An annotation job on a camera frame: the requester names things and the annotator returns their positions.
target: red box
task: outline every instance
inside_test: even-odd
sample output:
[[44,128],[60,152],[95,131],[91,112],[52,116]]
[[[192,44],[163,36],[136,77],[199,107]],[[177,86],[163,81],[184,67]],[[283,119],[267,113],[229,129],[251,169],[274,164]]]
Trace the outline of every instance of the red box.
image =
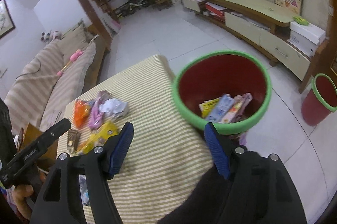
[[213,12],[214,14],[216,14],[217,16],[221,18],[225,16],[225,10],[227,9],[223,6],[218,6],[213,3],[205,3],[205,7],[207,10],[209,10],[210,12]]

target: trash can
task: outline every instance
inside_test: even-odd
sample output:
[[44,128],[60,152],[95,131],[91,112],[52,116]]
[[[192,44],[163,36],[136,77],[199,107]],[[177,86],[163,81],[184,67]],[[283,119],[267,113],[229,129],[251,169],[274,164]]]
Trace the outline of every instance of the trash can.
[[311,90],[302,103],[302,116],[310,126],[316,126],[331,112],[337,110],[337,89],[331,78],[317,74],[311,83]]
[[253,56],[234,50],[216,51],[189,63],[175,78],[173,101],[184,119],[204,130],[208,123],[201,117],[199,104],[228,93],[233,98],[252,94],[245,108],[247,119],[236,123],[214,123],[220,134],[232,135],[247,131],[267,111],[272,85],[267,69]]

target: metal bolt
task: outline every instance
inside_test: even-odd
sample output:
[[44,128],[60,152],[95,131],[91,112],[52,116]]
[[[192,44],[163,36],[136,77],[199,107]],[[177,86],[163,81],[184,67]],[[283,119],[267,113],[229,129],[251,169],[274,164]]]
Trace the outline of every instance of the metal bolt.
[[245,152],[245,150],[244,148],[236,147],[235,152],[238,153],[239,155],[242,155]]
[[272,154],[270,155],[270,159],[271,159],[271,160],[274,160],[274,161],[278,161],[278,155],[272,153]]
[[60,160],[64,160],[64,159],[66,159],[67,157],[68,157],[67,153],[62,153],[62,154],[60,154],[60,156],[59,156]]
[[103,152],[103,147],[102,146],[97,146],[94,148],[95,153],[102,153]]

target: electrical outlet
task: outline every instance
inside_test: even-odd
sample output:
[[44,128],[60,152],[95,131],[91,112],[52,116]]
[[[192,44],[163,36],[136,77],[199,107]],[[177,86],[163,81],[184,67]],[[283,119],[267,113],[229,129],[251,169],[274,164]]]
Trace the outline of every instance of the electrical outlet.
[[0,79],[2,78],[2,76],[5,74],[5,72],[7,71],[6,67],[0,66]]

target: drawer handle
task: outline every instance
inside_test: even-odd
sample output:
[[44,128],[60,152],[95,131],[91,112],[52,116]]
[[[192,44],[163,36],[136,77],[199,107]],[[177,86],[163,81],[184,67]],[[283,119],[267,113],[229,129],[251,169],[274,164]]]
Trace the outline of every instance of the drawer handle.
[[277,47],[274,47],[274,49],[279,52],[283,57],[288,58],[288,55],[282,53]]

